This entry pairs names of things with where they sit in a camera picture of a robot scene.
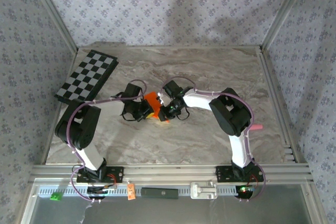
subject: floral wallpaper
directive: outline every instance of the floral wallpaper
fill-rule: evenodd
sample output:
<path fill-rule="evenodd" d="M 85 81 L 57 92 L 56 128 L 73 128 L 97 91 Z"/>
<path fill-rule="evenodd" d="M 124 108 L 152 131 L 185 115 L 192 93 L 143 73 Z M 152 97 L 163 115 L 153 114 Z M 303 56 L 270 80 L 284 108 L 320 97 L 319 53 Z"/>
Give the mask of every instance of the floral wallpaper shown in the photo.
<path fill-rule="evenodd" d="M 0 5 L 0 223 L 14 223 L 72 55 L 39 0 Z"/>
<path fill-rule="evenodd" d="M 53 0 L 77 46 L 259 45 L 283 0 Z"/>
<path fill-rule="evenodd" d="M 269 54 L 299 148 L 336 223 L 336 0 L 297 0 Z"/>

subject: marble tabletop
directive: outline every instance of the marble tabletop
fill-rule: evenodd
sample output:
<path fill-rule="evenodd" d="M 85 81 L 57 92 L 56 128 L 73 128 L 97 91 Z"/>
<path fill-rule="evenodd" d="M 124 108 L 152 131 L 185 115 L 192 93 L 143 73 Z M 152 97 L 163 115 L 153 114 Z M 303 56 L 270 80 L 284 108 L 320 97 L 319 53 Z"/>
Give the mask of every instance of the marble tabletop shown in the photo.
<path fill-rule="evenodd" d="M 80 48 L 77 66 L 90 49 L 116 56 L 119 64 L 100 90 L 96 100 L 123 91 L 133 79 L 142 79 L 148 92 L 159 92 L 172 76 L 185 76 L 200 90 L 233 88 L 253 108 L 255 123 L 264 129 L 250 133 L 250 147 L 256 161 L 281 163 L 284 148 L 266 83 L 254 50 L 234 48 L 131 48 L 97 44 Z M 176 79 L 182 87 L 188 81 Z M 66 107 L 61 109 L 60 116 Z M 93 138 L 108 164 L 229 163 L 232 156 L 228 136 L 211 111 L 190 108 L 185 121 L 170 123 L 158 119 L 127 122 L 121 116 L 101 115 Z M 76 163 L 69 147 L 54 136 L 47 163 Z"/>

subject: metal latch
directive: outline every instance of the metal latch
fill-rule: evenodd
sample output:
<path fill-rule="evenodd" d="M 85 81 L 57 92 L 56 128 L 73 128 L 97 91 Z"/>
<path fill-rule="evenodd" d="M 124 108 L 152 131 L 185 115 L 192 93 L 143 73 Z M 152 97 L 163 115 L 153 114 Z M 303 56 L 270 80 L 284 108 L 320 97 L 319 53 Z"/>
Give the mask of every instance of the metal latch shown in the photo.
<path fill-rule="evenodd" d="M 192 199 L 217 199 L 217 185 L 212 181 L 191 182 L 190 196 Z"/>

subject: checkered board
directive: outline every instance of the checkered board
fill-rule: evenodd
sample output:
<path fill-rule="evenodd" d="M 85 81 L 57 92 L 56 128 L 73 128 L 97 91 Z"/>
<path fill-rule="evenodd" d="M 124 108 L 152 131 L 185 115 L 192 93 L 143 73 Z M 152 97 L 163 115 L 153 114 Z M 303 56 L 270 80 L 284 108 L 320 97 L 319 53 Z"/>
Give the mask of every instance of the checkered board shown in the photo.
<path fill-rule="evenodd" d="M 116 57 L 91 50 L 55 97 L 67 104 L 76 98 L 92 101 L 117 65 Z"/>

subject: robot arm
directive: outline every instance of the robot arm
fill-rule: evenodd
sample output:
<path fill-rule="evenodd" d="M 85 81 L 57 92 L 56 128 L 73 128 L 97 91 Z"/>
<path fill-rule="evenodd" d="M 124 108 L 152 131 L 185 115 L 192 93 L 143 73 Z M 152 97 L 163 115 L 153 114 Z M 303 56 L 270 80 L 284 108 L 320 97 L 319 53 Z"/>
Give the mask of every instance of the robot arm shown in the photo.
<path fill-rule="evenodd" d="M 181 114 L 181 110 L 186 107 L 210 110 L 214 113 L 221 129 L 229 136 L 233 165 L 244 168 L 250 163 L 243 131 L 250 124 L 251 115 L 241 102 L 225 95 L 212 95 L 212 92 L 208 91 L 196 92 L 191 87 L 183 90 L 174 81 L 167 83 L 164 90 L 172 101 L 167 106 L 160 108 L 159 118 L 161 121 L 174 118 Z M 224 90 L 223 93 L 238 96 L 230 88 Z"/>
<path fill-rule="evenodd" d="M 117 96 L 121 99 L 137 97 L 142 92 L 139 86 L 129 83 L 125 91 Z M 68 144 L 66 128 L 70 117 L 78 106 L 84 102 L 74 99 L 69 104 L 65 113 L 61 117 L 55 128 L 55 135 L 64 143 Z M 76 155 L 85 164 L 82 171 L 86 177 L 92 180 L 102 181 L 107 174 L 107 162 L 99 154 L 92 142 L 100 114 L 124 116 L 131 114 L 131 121 L 146 119 L 154 111 L 145 99 L 140 100 L 116 100 L 114 102 L 95 104 L 94 106 L 85 105 L 76 115 L 70 127 L 70 142 L 76 149 Z"/>
<path fill-rule="evenodd" d="M 238 126 L 239 130 L 237 131 L 235 126 L 237 125 L 236 121 L 239 119 L 235 119 L 235 117 L 244 116 L 245 119 L 241 118 L 242 121 L 240 122 L 240 124 L 243 123 L 244 125 L 246 125 L 246 123 L 249 123 L 250 119 L 248 111 L 243 109 L 245 110 L 242 111 L 241 113 L 243 115 L 240 114 L 234 115 L 233 112 L 231 113 L 230 111 L 228 111 L 225 103 L 223 102 L 223 99 L 226 98 L 221 99 L 219 98 L 219 95 L 213 96 L 211 95 L 211 92 L 202 91 L 202 93 L 209 93 L 209 95 L 198 94 L 194 90 L 190 90 L 185 94 L 183 100 L 188 107 L 197 107 L 213 111 L 222 130 L 229 136 L 232 148 L 232 162 L 235 163 L 237 166 L 244 168 L 245 166 L 248 165 L 250 160 L 247 157 L 246 153 L 246 146 L 244 140 L 244 133 L 242 132 L 242 125 Z"/>

